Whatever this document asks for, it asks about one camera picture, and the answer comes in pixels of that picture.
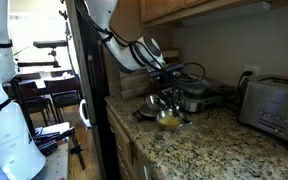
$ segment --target black refrigerator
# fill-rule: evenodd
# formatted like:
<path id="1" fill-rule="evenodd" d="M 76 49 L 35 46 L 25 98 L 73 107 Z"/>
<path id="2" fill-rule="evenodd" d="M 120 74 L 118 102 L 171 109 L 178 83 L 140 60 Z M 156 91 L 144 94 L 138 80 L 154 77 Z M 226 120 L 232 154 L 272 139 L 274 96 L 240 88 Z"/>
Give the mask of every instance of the black refrigerator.
<path id="1" fill-rule="evenodd" d="M 68 20 L 73 36 L 79 79 L 85 105 L 84 116 L 89 119 L 89 133 L 93 134 L 101 179 L 121 179 L 114 134 L 106 114 L 104 98 L 109 87 L 97 32 L 89 26 L 75 7 L 74 0 L 66 0 Z"/>

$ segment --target kitchen counter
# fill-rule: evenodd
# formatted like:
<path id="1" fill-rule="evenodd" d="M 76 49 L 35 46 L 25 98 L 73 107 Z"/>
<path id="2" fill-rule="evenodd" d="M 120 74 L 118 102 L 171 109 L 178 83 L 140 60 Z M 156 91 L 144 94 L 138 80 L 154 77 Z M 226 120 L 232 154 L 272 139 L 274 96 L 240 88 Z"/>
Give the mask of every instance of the kitchen counter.
<path id="1" fill-rule="evenodd" d="M 236 121 L 225 108 L 187 114 L 175 133 L 132 115 L 144 97 L 105 98 L 159 179 L 288 179 L 288 143 Z"/>

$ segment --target kitchen utensil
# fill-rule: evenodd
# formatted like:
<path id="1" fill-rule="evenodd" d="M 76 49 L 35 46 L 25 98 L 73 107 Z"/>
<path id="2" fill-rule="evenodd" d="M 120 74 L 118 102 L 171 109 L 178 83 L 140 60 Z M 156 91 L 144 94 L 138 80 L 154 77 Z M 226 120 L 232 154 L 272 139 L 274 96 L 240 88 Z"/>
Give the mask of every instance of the kitchen utensil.
<path id="1" fill-rule="evenodd" d="M 149 95 L 145 98 L 145 102 L 147 106 L 153 110 L 153 111 L 159 111 L 162 109 L 161 105 L 161 100 L 158 98 L 156 94 Z"/>
<path id="2" fill-rule="evenodd" d="M 142 115 L 144 115 L 144 116 L 147 116 L 147 117 L 155 117 L 156 116 L 156 114 L 158 113 L 158 111 L 154 111 L 154 110 L 152 110 L 152 109 L 150 109 L 149 107 L 148 107 L 148 105 L 147 104 L 143 104 L 141 107 L 140 107 L 140 113 L 142 114 Z"/>
<path id="3" fill-rule="evenodd" d="M 192 123 L 192 121 L 186 119 L 185 115 L 182 112 L 177 111 L 177 114 L 178 117 L 174 117 L 171 109 L 162 110 L 156 115 L 155 121 L 158 123 L 159 126 L 162 127 L 163 130 L 170 132 L 175 132 L 184 124 Z"/>

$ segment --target toaster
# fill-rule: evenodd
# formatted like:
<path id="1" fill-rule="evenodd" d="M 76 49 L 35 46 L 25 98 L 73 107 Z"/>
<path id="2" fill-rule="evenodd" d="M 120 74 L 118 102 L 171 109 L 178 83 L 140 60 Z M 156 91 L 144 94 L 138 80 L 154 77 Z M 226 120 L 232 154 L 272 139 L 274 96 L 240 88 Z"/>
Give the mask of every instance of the toaster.
<path id="1" fill-rule="evenodd" d="M 288 78 L 249 79 L 242 92 L 238 121 L 288 141 Z"/>

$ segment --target robotic arm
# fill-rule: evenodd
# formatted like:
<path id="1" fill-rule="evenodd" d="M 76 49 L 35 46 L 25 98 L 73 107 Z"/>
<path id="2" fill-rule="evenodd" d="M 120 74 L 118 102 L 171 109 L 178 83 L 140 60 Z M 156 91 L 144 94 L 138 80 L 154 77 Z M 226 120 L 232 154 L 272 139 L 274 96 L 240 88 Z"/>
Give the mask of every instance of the robotic arm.
<path id="1" fill-rule="evenodd" d="M 177 91 L 172 81 L 176 78 L 176 70 L 184 64 L 166 67 L 160 48 L 154 39 L 141 37 L 127 42 L 118 36 L 110 27 L 111 16 L 117 0 L 76 0 L 75 5 L 82 17 L 93 27 L 103 44 L 116 60 L 119 70 L 132 73 L 146 67 L 153 82 L 155 93 L 165 102 L 166 108 L 176 109 Z"/>
<path id="2" fill-rule="evenodd" d="M 165 62 L 154 39 L 141 37 L 137 41 L 126 42 L 111 30 L 110 20 L 117 0 L 85 2 L 76 2 L 79 12 L 97 30 L 103 44 L 118 62 L 120 71 L 130 74 L 143 66 L 151 69 L 164 67 Z"/>

